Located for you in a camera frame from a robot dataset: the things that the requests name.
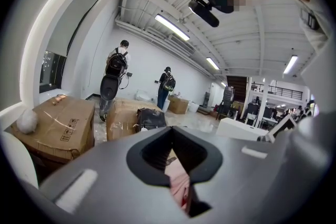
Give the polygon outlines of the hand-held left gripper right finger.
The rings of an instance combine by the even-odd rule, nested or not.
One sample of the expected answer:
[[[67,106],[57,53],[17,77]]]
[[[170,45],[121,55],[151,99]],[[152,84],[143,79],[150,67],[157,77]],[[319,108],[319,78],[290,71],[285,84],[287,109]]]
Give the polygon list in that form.
[[[190,130],[216,146],[223,162],[213,178],[194,185],[209,210],[173,223],[333,223],[335,114],[306,118],[274,143],[236,140]]]

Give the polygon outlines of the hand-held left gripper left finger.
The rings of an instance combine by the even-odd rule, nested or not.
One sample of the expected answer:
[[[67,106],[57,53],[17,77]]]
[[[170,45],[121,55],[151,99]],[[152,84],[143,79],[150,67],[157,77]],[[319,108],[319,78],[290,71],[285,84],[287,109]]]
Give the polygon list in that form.
[[[127,165],[128,150],[157,132],[99,144],[25,191],[48,223],[187,223],[169,188],[145,184]]]

